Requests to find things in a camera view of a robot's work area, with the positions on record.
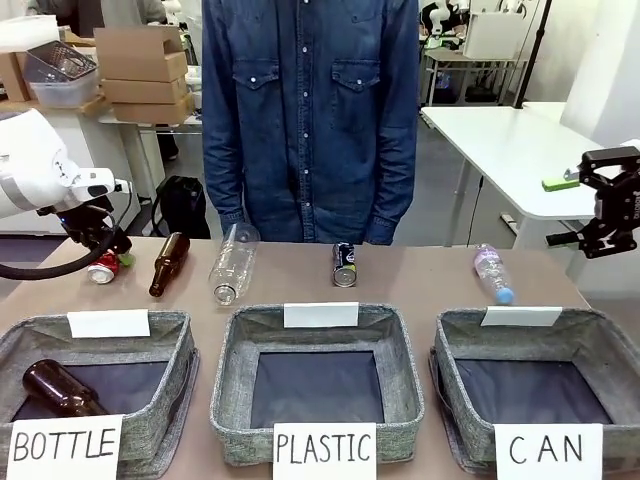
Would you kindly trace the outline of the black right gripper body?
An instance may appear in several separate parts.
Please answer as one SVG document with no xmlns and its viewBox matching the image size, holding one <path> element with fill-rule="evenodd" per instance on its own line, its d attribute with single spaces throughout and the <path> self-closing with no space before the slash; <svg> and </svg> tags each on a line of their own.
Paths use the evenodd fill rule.
<svg viewBox="0 0 640 480">
<path fill-rule="evenodd" d="M 611 228 L 639 227 L 639 172 L 607 179 L 595 195 L 595 217 Z"/>
</svg>

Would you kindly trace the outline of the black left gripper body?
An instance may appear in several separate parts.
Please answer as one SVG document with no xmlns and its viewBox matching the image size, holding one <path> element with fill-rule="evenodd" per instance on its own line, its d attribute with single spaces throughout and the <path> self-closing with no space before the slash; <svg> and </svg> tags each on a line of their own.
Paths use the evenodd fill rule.
<svg viewBox="0 0 640 480">
<path fill-rule="evenodd" d="M 62 212 L 62 227 L 68 236 L 89 250 L 96 250 L 115 231 L 110 201 L 88 201 Z"/>
</svg>

